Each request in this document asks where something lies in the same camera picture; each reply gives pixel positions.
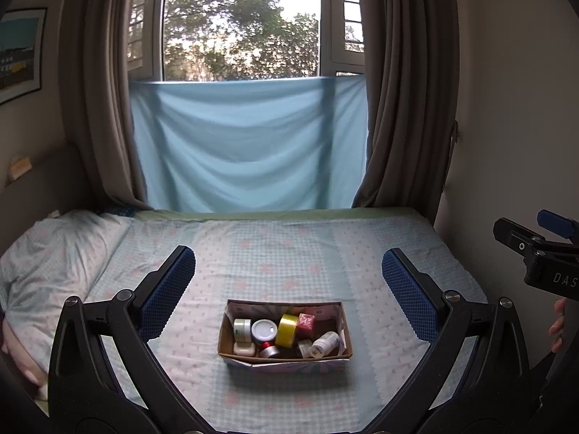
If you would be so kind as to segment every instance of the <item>brown curtain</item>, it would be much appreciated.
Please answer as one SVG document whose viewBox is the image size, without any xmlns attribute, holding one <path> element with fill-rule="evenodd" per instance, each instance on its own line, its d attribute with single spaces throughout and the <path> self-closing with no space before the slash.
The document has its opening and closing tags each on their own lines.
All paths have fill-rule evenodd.
<svg viewBox="0 0 579 434">
<path fill-rule="evenodd" d="M 434 223 L 458 92 L 456 0 L 361 0 L 368 163 L 354 207 L 412 207 Z"/>
<path fill-rule="evenodd" d="M 67 139 L 102 204 L 148 208 L 132 135 L 127 26 L 131 0 L 65 0 L 59 87 Z"/>
</svg>

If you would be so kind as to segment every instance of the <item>white container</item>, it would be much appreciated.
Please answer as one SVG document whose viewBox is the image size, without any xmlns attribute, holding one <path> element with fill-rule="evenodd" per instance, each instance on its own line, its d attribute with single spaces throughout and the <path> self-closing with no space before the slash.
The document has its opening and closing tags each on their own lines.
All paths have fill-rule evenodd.
<svg viewBox="0 0 579 434">
<path fill-rule="evenodd" d="M 274 359 L 280 355 L 280 350 L 277 346 L 271 345 L 267 346 L 264 350 L 259 353 L 259 357 L 263 357 L 264 359 Z"/>
<path fill-rule="evenodd" d="M 249 344 L 251 342 L 251 320 L 236 318 L 233 322 L 233 337 L 237 342 Z"/>
<path fill-rule="evenodd" d="M 236 356 L 253 357 L 255 355 L 255 344 L 252 342 L 235 342 L 233 344 L 233 353 Z"/>
<path fill-rule="evenodd" d="M 271 320 L 257 320 L 251 326 L 251 336 L 257 342 L 273 341 L 277 336 L 277 325 Z"/>
<path fill-rule="evenodd" d="M 309 339 L 298 341 L 297 349 L 299 349 L 299 353 L 302 355 L 302 358 L 309 359 L 312 357 L 310 354 L 310 349 L 312 349 L 312 342 Z"/>
<path fill-rule="evenodd" d="M 314 341 L 314 344 L 312 344 L 312 347 L 310 348 L 310 355 L 314 359 L 325 357 L 338 347 L 339 342 L 340 336 L 338 336 L 338 333 L 328 331 L 325 335 L 320 336 Z"/>
</svg>

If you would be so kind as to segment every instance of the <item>bed sheet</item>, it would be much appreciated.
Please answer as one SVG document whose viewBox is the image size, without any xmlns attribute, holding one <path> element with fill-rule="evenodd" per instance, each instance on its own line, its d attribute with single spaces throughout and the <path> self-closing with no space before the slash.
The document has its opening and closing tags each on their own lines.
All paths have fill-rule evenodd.
<svg viewBox="0 0 579 434">
<path fill-rule="evenodd" d="M 443 289 L 486 301 L 476 281 L 418 214 L 364 220 L 133 220 L 87 301 L 135 288 L 175 246 L 195 251 L 195 276 L 160 338 L 149 346 L 177 388 L 220 431 L 256 434 L 357 432 L 386 406 L 428 348 L 416 338 L 381 276 L 400 247 Z M 216 354 L 228 298 L 343 302 L 354 355 L 343 372 L 253 373 Z M 456 387 L 467 340 L 435 404 Z M 143 403 L 112 340 L 105 338 L 125 394 Z"/>
</svg>

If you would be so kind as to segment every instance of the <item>pillowcase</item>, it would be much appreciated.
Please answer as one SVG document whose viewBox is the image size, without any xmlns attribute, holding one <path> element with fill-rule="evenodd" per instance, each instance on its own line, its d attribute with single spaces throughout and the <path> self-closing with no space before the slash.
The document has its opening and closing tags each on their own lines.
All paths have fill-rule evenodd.
<svg viewBox="0 0 579 434">
<path fill-rule="evenodd" d="M 21 347 L 45 373 L 64 301 L 71 295 L 86 298 L 132 220 L 86 210 L 46 218 L 0 258 L 0 303 L 5 319 Z M 34 375 L 28 363 L 24 367 Z"/>
</svg>

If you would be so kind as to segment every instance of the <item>open box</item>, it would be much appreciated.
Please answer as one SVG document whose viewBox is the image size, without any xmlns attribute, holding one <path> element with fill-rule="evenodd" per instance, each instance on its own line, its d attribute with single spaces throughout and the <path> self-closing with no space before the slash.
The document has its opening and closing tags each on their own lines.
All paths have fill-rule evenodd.
<svg viewBox="0 0 579 434">
<path fill-rule="evenodd" d="M 279 348 L 286 358 L 264 359 L 257 356 L 237 356 L 233 353 L 233 321 L 236 318 L 259 320 L 267 318 L 276 323 L 283 314 L 298 316 L 300 313 L 316 317 L 315 338 L 328 331 L 335 331 L 340 336 L 339 346 L 328 356 L 320 359 L 298 358 L 293 349 Z M 217 352 L 224 361 L 233 366 L 245 367 L 262 372 L 285 373 L 326 373 L 343 369 L 352 357 L 352 343 L 346 323 L 342 302 L 322 302 L 308 304 L 266 303 L 245 300 L 228 300 L 219 330 Z"/>
</svg>

